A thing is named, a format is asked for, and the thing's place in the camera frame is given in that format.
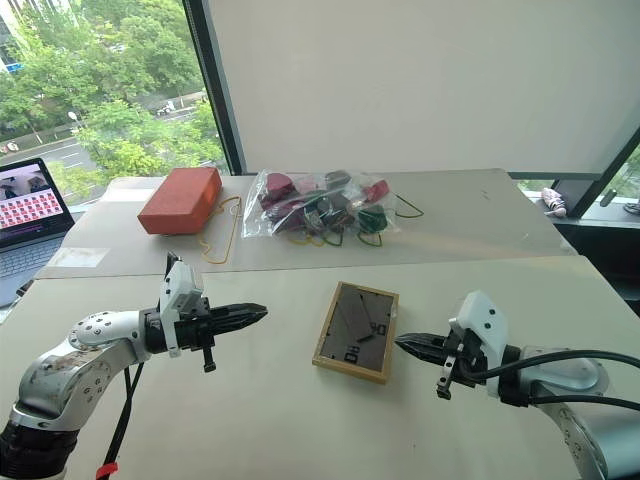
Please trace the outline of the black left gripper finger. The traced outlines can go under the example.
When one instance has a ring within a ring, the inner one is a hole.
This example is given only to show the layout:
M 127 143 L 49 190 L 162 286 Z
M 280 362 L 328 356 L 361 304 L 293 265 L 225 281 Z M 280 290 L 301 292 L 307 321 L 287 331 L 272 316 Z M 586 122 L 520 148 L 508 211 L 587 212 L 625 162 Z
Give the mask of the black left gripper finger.
M 225 321 L 259 321 L 268 309 L 256 303 L 237 303 L 220 307 L 219 314 Z
M 242 315 L 240 317 L 228 317 L 219 322 L 219 334 L 226 334 L 242 330 L 257 323 L 261 319 L 260 315 Z

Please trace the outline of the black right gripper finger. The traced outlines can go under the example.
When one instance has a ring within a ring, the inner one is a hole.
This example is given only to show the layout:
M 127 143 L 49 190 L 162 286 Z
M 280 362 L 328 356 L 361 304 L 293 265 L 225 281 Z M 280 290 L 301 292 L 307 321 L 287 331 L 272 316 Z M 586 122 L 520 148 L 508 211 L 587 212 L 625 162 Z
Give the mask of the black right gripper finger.
M 441 349 L 444 337 L 430 333 L 405 333 L 394 339 L 402 349 Z
M 444 364 L 444 351 L 441 347 L 433 345 L 418 345 L 412 343 L 397 343 L 397 346 L 404 352 L 420 361 L 427 362 L 433 365 Z

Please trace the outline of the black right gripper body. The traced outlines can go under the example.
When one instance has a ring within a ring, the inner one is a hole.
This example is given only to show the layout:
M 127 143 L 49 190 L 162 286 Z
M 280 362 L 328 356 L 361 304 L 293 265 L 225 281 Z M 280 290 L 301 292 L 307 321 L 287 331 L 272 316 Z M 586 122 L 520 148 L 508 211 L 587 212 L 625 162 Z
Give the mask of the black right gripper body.
M 459 383 L 470 388 L 484 386 L 480 373 L 487 370 L 487 358 L 481 350 L 481 339 L 471 330 L 462 334 L 451 330 L 442 346 L 444 362 L 436 384 L 439 398 L 450 400 L 450 385 Z

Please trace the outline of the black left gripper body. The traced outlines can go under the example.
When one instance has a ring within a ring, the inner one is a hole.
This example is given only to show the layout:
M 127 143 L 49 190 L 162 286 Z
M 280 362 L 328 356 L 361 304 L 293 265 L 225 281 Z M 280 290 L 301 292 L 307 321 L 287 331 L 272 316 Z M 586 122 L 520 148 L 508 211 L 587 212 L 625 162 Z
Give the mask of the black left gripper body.
M 179 321 L 175 324 L 179 348 L 191 351 L 201 350 L 205 373 L 213 372 L 217 368 L 213 358 L 214 330 L 215 318 L 211 313 L 207 297 L 200 298 L 193 307 L 188 307 L 186 312 L 180 313 Z

